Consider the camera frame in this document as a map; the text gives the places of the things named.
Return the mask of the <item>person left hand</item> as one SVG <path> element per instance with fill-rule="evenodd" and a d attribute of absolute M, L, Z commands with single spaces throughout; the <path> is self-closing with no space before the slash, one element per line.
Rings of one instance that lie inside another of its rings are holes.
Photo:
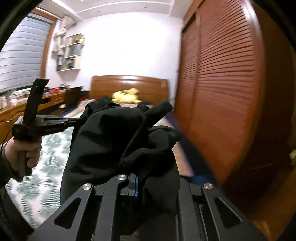
<path fill-rule="evenodd" d="M 6 144 L 4 153 L 12 169 L 14 171 L 19 171 L 20 168 L 24 166 L 20 161 L 20 152 L 26 152 L 26 158 L 28 158 L 27 166 L 29 168 L 34 168 L 38 164 L 41 149 L 42 138 L 38 138 L 36 142 L 32 143 L 11 138 Z"/>

